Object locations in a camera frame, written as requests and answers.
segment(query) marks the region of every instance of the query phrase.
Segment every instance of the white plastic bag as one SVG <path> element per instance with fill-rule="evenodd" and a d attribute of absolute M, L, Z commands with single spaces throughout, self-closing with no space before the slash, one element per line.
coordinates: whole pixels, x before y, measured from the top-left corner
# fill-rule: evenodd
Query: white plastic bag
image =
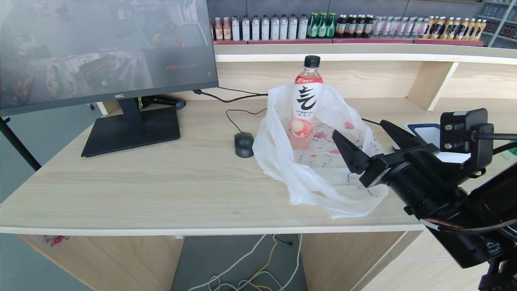
<path fill-rule="evenodd" d="M 325 85 L 314 121 L 314 137 L 308 149 L 293 150 L 286 134 L 291 116 L 293 85 L 269 90 L 267 113 L 261 121 L 253 152 L 263 171 L 285 182 L 291 203 L 318 205 L 332 219 L 368 215 L 386 195 L 388 188 L 369 189 L 350 173 L 334 141 L 337 129 L 369 156 L 383 153 L 371 129 L 359 113 L 348 106 L 336 90 Z"/>

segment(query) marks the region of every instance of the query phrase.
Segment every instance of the computer monitor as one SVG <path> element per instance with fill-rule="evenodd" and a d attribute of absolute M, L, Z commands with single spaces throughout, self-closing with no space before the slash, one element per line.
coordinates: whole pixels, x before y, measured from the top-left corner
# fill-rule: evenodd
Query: computer monitor
<path fill-rule="evenodd" d="M 206 0 L 0 0 L 2 116 L 117 99 L 82 156 L 179 138 L 135 97 L 217 87 Z"/>

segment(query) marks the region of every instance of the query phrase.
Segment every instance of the black pole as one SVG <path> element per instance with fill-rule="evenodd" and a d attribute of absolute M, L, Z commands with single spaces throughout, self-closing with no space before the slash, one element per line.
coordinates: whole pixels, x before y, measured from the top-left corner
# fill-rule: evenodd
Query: black pole
<path fill-rule="evenodd" d="M 31 152 L 23 145 L 21 140 L 12 132 L 11 128 L 7 125 L 7 122 L 4 121 L 3 118 L 0 118 L 0 132 L 4 134 L 7 140 L 12 144 L 12 146 L 22 155 L 22 157 L 27 161 L 27 163 L 34 169 L 34 171 L 38 171 L 41 168 L 41 165 L 34 158 Z"/>

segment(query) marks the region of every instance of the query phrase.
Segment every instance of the black bottle cap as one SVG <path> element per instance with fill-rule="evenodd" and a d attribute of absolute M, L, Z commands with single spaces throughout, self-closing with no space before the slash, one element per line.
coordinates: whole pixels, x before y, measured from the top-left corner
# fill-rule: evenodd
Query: black bottle cap
<path fill-rule="evenodd" d="M 320 66 L 320 59 L 321 58 L 317 55 L 308 55 L 305 57 L 303 66 L 307 68 L 318 68 Z"/>

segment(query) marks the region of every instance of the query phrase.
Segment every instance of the computer mouse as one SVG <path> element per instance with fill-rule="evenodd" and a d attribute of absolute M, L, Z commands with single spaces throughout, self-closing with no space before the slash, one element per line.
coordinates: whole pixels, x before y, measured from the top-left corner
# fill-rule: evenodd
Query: computer mouse
<path fill-rule="evenodd" d="M 240 157 L 253 156 L 253 134 L 239 132 L 233 136 L 235 139 L 235 154 Z"/>

